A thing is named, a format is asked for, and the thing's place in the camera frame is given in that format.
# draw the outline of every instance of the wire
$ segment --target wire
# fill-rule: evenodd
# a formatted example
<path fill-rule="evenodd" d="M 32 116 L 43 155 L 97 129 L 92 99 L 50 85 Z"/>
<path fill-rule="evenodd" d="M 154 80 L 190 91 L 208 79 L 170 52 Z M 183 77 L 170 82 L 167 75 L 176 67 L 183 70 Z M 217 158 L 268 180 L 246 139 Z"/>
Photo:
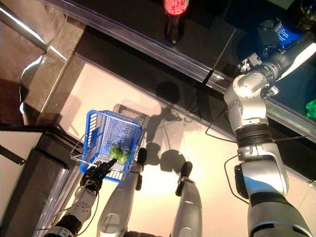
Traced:
<path fill-rule="evenodd" d="M 236 158 L 237 156 L 238 156 L 238 155 L 233 156 L 232 158 L 229 158 L 227 161 L 225 161 L 225 163 L 224 163 L 224 170 L 225 170 L 227 182 L 228 182 L 228 185 L 229 185 L 229 189 L 231 190 L 232 194 L 233 194 L 235 197 L 237 197 L 239 200 L 242 200 L 244 203 L 249 204 L 247 201 L 245 201 L 244 199 L 242 199 L 242 198 L 238 197 L 236 194 L 234 194 L 233 189 L 232 189 L 232 186 L 231 186 L 231 183 L 230 183 L 230 181 L 229 181 L 228 174 L 227 174 L 227 169 L 226 169 L 226 164 L 227 164 L 227 162 L 229 162 L 230 160 Z"/>
<path fill-rule="evenodd" d="M 296 136 L 296 137 L 285 137 L 285 138 L 278 138 L 274 139 L 275 142 L 282 142 L 282 141 L 289 141 L 289 140 L 295 140 L 295 139 L 300 139 L 300 138 L 305 138 L 308 136 Z"/>
<path fill-rule="evenodd" d="M 34 231 L 47 231 L 50 230 L 50 228 L 45 228 L 45 229 L 35 229 Z"/>
<path fill-rule="evenodd" d="M 162 122 L 162 125 L 163 125 L 163 129 L 166 133 L 166 137 L 167 137 L 167 141 L 168 141 L 168 145 L 169 145 L 169 150 L 171 150 L 171 146 L 170 146 L 170 140 L 169 140 L 169 136 L 168 136 L 168 133 L 167 133 L 167 129 L 166 127 L 164 126 L 164 121 Z"/>
<path fill-rule="evenodd" d="M 53 217 L 51 218 L 51 221 L 50 221 L 50 227 L 52 228 L 53 227 L 53 223 L 56 219 L 56 217 L 60 214 L 60 213 L 63 213 L 64 211 L 67 211 L 70 207 L 64 209 L 64 210 L 61 210 L 59 212 L 57 212 L 55 215 L 53 215 Z"/>
<path fill-rule="evenodd" d="M 233 140 L 228 140 L 228 139 L 224 139 L 224 138 L 220 138 L 220 137 L 216 137 L 216 136 L 213 136 L 208 132 L 208 130 L 211 128 L 211 126 L 213 125 L 213 123 L 225 112 L 227 106 L 224 107 L 224 109 L 219 113 L 219 115 L 214 119 L 214 121 L 208 126 L 207 130 L 205 131 L 205 134 L 210 136 L 210 137 L 213 137 L 213 138 L 216 138 L 216 139 L 219 139 L 219 140 L 222 140 L 222 141 L 225 141 L 225 142 L 232 142 L 232 143 L 237 143 L 236 141 L 233 141 Z"/>
<path fill-rule="evenodd" d="M 97 209 L 98 209 L 98 205 L 99 205 L 99 197 L 100 197 L 99 192 L 97 192 L 97 196 L 98 196 L 98 200 L 97 200 L 97 206 L 95 207 L 94 214 L 93 214 L 93 216 L 92 216 L 92 218 L 91 218 L 89 224 L 87 225 L 87 227 L 86 227 L 80 234 L 78 234 L 77 236 L 81 235 L 83 232 L 86 231 L 86 229 L 88 229 L 88 227 L 90 226 L 90 224 L 91 224 L 91 222 L 92 222 L 92 220 L 93 220 L 95 214 L 97 213 Z"/>

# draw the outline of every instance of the floor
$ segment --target floor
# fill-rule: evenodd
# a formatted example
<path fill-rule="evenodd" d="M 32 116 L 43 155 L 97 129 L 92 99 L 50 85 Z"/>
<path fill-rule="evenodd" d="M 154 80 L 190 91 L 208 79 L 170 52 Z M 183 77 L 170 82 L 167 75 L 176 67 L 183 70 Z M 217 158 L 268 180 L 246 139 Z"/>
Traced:
<path fill-rule="evenodd" d="M 237 146 L 207 136 L 204 125 L 170 111 L 123 79 L 89 64 L 84 66 L 61 112 L 60 125 L 80 139 L 86 113 L 91 109 L 112 110 L 115 104 L 148 114 L 155 121 L 142 144 L 148 149 L 148 164 L 143 172 L 142 190 L 135 193 L 129 230 L 169 236 L 180 200 L 174 194 L 178 180 L 174 171 L 179 163 L 188 160 L 193 163 L 190 177 L 196 182 L 203 206 L 203 236 L 247 236 L 247 205 L 231 194 L 224 171 L 224 162 L 236 155 Z M 214 131 L 210 133 L 222 136 Z M 236 164 L 238 160 L 234 159 L 227 165 L 235 192 Z M 287 199 L 300 210 L 316 234 L 316 190 L 289 171 L 288 176 Z M 104 181 L 96 215 L 82 237 L 96 236 L 99 216 L 115 187 L 116 183 Z"/>

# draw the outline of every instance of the robotic hand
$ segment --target robotic hand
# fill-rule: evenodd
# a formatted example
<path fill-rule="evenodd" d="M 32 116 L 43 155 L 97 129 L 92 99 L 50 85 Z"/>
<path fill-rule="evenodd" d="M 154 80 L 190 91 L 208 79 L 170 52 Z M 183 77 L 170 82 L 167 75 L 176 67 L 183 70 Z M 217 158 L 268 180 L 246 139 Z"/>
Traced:
<path fill-rule="evenodd" d="M 76 237 L 83 223 L 91 216 L 91 208 L 99 194 L 102 180 L 110 173 L 110 168 L 116 159 L 108 163 L 96 163 L 97 167 L 90 167 L 83 175 L 80 186 L 75 193 L 75 201 L 61 220 L 53 226 L 44 237 Z"/>
<path fill-rule="evenodd" d="M 242 197 L 250 200 L 250 237 L 312 237 L 301 214 L 284 197 L 289 182 L 269 131 L 262 97 L 288 69 L 297 67 L 293 62 L 314 45 L 313 40 L 306 35 L 288 50 L 275 53 L 254 71 L 235 78 L 224 95 L 241 161 L 235 167 L 236 187 Z"/>

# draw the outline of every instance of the white wall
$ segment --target white wall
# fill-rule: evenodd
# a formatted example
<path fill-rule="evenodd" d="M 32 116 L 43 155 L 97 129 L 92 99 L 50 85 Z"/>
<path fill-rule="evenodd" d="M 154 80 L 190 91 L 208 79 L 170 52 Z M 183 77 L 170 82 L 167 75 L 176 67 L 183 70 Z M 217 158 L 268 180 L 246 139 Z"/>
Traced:
<path fill-rule="evenodd" d="M 40 136 L 41 133 L 38 132 L 0 131 L 0 144 L 21 158 L 27 159 L 31 149 L 38 143 Z M 0 155 L 0 221 L 2 221 L 24 166 L 25 164 L 18 165 Z"/>

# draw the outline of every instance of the cola bottle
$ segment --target cola bottle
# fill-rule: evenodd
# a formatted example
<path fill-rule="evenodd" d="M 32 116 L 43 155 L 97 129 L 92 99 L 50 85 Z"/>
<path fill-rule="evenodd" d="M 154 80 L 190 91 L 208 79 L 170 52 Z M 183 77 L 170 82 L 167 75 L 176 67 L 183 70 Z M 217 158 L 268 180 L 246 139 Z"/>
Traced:
<path fill-rule="evenodd" d="M 177 43 L 184 35 L 185 12 L 189 0 L 164 0 L 166 11 L 166 25 L 164 33 L 166 40 Z"/>

